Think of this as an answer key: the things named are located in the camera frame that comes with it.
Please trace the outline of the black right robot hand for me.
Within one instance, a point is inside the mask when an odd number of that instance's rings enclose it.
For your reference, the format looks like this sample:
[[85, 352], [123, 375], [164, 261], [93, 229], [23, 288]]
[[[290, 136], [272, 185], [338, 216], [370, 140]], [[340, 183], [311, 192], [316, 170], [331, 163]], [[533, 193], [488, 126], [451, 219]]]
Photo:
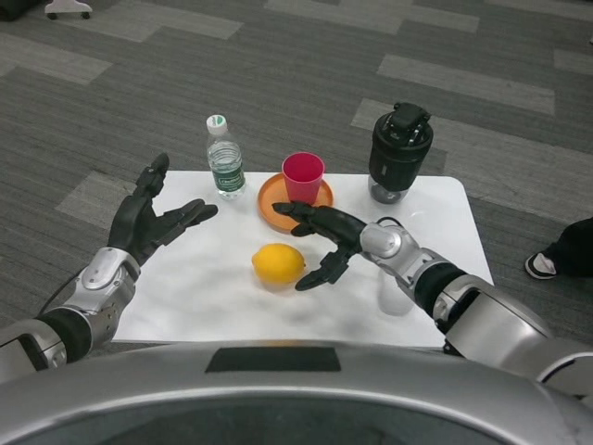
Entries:
[[335, 284], [347, 270], [350, 258], [362, 252], [360, 235], [367, 223], [341, 210], [328, 206], [311, 206], [305, 202], [276, 202], [273, 210], [288, 216], [297, 226], [291, 235], [304, 237], [320, 235], [336, 244], [336, 251], [329, 252], [320, 262], [320, 267], [303, 278], [295, 286], [296, 291], [306, 291], [323, 284]]

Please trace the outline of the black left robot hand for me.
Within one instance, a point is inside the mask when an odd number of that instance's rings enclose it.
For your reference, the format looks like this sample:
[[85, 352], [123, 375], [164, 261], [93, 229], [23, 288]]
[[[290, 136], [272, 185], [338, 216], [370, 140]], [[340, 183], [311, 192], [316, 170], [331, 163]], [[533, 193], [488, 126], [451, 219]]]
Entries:
[[107, 245], [129, 253], [144, 265], [161, 246], [167, 246], [186, 229], [213, 218], [218, 207], [197, 198], [158, 216], [153, 199], [161, 192], [170, 158], [159, 154], [145, 167], [133, 192], [122, 200], [111, 224]]

